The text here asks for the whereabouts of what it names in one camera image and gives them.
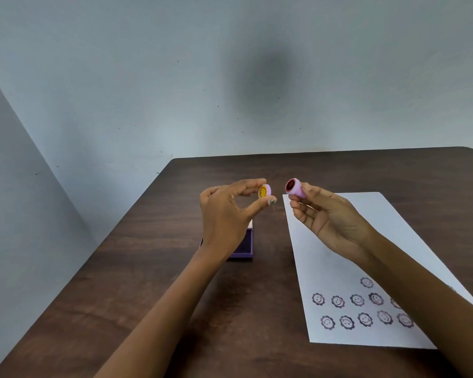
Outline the person's left hand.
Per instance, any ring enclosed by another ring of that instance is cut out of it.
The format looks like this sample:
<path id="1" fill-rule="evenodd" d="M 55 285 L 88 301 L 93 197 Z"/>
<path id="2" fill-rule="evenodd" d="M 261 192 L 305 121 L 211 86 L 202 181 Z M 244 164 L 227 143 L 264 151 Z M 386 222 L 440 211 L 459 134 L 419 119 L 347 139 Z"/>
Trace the person's left hand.
<path id="1" fill-rule="evenodd" d="M 250 221 L 236 203 L 239 196 L 257 194 L 265 178 L 243 179 L 230 185 L 211 187 L 200 195 L 203 219 L 202 244 L 197 256 L 225 262 L 243 240 Z"/>

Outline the pink round stamp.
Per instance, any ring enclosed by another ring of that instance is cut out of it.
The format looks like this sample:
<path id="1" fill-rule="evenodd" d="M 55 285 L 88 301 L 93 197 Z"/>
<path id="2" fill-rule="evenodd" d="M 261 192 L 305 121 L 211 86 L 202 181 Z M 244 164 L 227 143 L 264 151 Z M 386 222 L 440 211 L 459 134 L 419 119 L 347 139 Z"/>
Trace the pink round stamp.
<path id="1" fill-rule="evenodd" d="M 291 178 L 285 185 L 285 193 L 289 196 L 296 196 L 306 199 L 307 195 L 302 189 L 302 183 L 297 178 Z"/>

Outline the purple ink pad box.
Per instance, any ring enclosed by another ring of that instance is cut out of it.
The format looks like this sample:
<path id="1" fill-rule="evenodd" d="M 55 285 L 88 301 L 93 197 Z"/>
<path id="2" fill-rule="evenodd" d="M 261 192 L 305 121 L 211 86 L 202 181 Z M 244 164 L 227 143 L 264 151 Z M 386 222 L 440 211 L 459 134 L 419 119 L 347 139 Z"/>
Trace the purple ink pad box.
<path id="1" fill-rule="evenodd" d="M 226 261 L 234 260 L 252 260 L 253 259 L 253 240 L 254 240 L 254 229 L 253 221 L 251 220 L 247 226 L 246 234 L 235 249 L 235 251 L 226 259 Z"/>

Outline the person's left forearm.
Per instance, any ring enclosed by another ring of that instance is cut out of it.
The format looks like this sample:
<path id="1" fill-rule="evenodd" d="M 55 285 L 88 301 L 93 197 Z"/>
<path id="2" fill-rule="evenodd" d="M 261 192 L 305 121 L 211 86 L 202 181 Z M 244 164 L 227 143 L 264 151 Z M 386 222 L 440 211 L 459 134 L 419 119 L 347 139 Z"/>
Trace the person's left forearm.
<path id="1" fill-rule="evenodd" d="M 94 378 L 163 378 L 197 304 L 231 253 L 204 243 Z"/>

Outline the person's right hand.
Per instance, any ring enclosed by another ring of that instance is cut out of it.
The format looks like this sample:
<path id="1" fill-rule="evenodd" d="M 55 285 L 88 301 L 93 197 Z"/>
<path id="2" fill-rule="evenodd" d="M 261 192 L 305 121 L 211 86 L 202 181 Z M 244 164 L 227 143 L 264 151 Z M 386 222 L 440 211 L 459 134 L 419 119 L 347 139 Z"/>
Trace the person's right hand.
<path id="1" fill-rule="evenodd" d="M 371 246 L 377 231 L 350 201 L 348 206 L 318 206 L 290 196 L 290 206 L 295 218 L 334 253 L 363 270 L 374 261 Z"/>

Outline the person's right forearm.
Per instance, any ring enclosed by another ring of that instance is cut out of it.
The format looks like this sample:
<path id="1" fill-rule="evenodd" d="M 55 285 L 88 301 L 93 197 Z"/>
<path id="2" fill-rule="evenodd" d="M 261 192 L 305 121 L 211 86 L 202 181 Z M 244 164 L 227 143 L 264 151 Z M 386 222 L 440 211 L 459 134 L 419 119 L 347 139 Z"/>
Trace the person's right forearm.
<path id="1" fill-rule="evenodd" d="M 390 240 L 371 230 L 358 265 L 464 377 L 473 378 L 473 304 Z"/>

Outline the white paper sheet flower stamps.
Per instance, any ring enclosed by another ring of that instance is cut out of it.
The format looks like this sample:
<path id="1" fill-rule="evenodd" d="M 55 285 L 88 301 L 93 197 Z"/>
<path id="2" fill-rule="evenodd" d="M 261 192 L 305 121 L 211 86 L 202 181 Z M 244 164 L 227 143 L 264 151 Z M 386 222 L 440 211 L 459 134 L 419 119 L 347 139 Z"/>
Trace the white paper sheet flower stamps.
<path id="1" fill-rule="evenodd" d="M 381 234 L 473 304 L 473 296 L 379 192 L 341 193 Z M 390 295 L 327 248 L 294 217 L 283 195 L 309 341 L 436 349 Z"/>

